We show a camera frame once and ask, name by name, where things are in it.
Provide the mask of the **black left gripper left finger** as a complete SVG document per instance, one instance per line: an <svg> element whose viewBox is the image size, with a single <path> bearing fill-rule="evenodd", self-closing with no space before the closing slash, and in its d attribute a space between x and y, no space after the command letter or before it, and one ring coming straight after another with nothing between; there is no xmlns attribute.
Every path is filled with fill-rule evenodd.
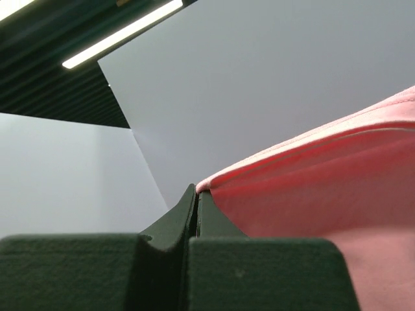
<svg viewBox="0 0 415 311"><path fill-rule="evenodd" d="M1 240L2 310L186 310L195 186L139 233Z"/></svg>

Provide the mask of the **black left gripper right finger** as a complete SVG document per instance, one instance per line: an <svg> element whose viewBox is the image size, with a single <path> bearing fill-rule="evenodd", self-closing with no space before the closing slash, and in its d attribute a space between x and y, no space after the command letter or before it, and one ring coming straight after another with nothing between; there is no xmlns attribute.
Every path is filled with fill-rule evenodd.
<svg viewBox="0 0 415 311"><path fill-rule="evenodd" d="M187 256L189 310L358 310L339 249L322 238L250 238L198 196Z"/></svg>

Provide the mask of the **pink t shirt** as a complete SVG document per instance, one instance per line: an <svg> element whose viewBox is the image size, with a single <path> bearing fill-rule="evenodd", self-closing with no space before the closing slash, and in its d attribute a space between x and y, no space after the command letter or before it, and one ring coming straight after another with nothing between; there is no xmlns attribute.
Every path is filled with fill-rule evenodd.
<svg viewBox="0 0 415 311"><path fill-rule="evenodd" d="M414 309L414 89L201 181L252 237L323 237L363 310Z"/></svg>

